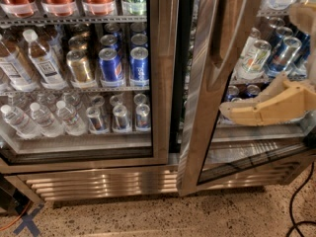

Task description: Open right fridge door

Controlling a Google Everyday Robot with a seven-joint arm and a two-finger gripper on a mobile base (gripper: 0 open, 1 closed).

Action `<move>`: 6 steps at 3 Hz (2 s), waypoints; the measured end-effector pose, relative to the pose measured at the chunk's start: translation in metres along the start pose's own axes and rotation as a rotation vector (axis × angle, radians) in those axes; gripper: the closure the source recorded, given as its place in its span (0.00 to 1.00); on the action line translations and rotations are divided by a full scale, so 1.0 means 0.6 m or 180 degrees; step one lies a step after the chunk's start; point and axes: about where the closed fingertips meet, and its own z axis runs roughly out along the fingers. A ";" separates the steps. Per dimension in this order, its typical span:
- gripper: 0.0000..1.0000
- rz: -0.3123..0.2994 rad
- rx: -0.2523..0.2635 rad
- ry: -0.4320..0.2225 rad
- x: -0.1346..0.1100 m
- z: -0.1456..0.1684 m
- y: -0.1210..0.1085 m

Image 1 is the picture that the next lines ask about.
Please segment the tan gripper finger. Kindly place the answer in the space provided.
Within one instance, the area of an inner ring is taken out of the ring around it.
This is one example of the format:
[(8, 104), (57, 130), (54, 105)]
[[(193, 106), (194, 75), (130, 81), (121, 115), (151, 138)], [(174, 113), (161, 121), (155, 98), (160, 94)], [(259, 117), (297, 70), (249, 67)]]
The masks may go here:
[(284, 72), (257, 97), (224, 102), (220, 112), (236, 124), (265, 126), (298, 119), (316, 110), (315, 83), (309, 79), (290, 81)]
[(290, 21), (302, 32), (310, 35), (316, 35), (316, 5), (313, 3), (296, 3), (290, 6)]

